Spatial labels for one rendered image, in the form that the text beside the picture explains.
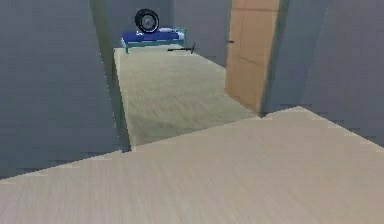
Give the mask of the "black round wheel shape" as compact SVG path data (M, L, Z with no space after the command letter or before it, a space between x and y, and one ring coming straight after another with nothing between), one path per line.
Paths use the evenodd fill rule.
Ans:
M143 8L136 13L135 24L143 33L154 33L160 26L160 19L154 10Z

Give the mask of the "light wooden room door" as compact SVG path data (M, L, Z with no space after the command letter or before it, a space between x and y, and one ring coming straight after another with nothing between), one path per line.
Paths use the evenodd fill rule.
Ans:
M281 0L232 0L225 92L262 113Z

